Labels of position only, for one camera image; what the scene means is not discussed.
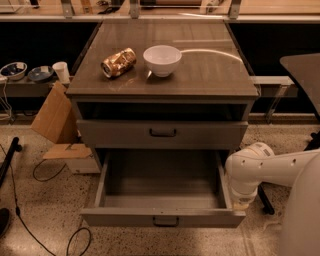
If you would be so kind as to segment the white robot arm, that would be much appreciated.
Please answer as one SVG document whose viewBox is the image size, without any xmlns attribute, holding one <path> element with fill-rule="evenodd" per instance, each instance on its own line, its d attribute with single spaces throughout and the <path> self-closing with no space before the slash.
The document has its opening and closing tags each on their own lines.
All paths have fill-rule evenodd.
<svg viewBox="0 0 320 256">
<path fill-rule="evenodd" d="M 248 206 L 263 182 L 291 189 L 278 256 L 320 256 L 320 149 L 276 155 L 254 143 L 225 162 L 233 204 Z"/>
</svg>

